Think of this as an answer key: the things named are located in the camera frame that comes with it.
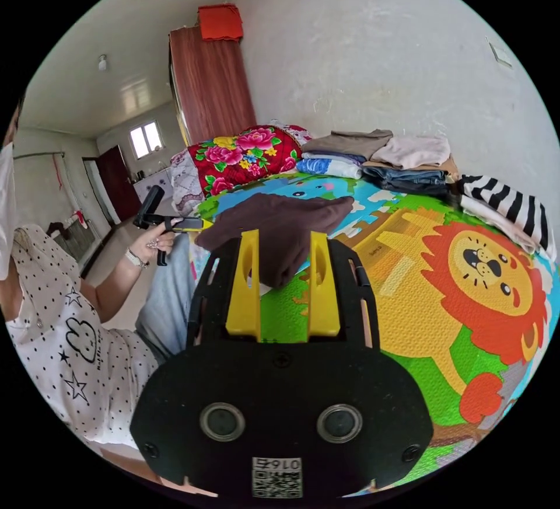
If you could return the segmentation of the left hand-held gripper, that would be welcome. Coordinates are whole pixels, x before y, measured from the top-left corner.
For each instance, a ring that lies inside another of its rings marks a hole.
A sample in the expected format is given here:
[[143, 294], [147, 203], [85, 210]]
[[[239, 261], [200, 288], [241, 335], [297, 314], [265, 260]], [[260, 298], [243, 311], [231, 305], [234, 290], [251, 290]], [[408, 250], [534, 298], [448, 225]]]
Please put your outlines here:
[[161, 215], [156, 215], [156, 219], [162, 222], [154, 225], [145, 221], [145, 215], [141, 211], [134, 218], [134, 225], [141, 230], [141, 234], [132, 244], [132, 254], [145, 265], [154, 260], [158, 266], [166, 265], [166, 258], [173, 248], [175, 233], [200, 233], [213, 226], [212, 222], [202, 218]]

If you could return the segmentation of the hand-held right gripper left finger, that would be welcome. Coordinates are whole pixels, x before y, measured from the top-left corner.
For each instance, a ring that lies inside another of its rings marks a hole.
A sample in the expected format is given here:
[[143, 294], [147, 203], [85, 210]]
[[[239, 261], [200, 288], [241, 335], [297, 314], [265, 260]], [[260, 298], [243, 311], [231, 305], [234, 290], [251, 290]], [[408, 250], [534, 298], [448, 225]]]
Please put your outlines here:
[[232, 337], [261, 341], [259, 231], [241, 233], [233, 272], [226, 330]]

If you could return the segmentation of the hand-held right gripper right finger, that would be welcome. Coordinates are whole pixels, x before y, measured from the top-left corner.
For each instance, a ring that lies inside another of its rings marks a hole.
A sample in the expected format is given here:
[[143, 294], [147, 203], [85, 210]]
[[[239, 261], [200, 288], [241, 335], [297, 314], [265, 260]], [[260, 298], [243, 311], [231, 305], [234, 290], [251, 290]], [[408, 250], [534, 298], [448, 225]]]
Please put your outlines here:
[[310, 234], [310, 274], [308, 299], [308, 341], [334, 339], [340, 332], [337, 289], [328, 238], [324, 233]]

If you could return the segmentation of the person's left hand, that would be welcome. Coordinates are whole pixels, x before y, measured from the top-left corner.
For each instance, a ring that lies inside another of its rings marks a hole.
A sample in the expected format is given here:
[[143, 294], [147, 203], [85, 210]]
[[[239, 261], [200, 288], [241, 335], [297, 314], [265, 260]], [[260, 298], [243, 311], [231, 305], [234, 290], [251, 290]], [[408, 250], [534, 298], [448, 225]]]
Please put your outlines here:
[[173, 248], [177, 235], [172, 231], [174, 220], [172, 218], [168, 224], [163, 222], [144, 230], [127, 249], [126, 258], [140, 268], [148, 267], [154, 260], [159, 266], [164, 265], [163, 260], [158, 260], [158, 256], [167, 256]]

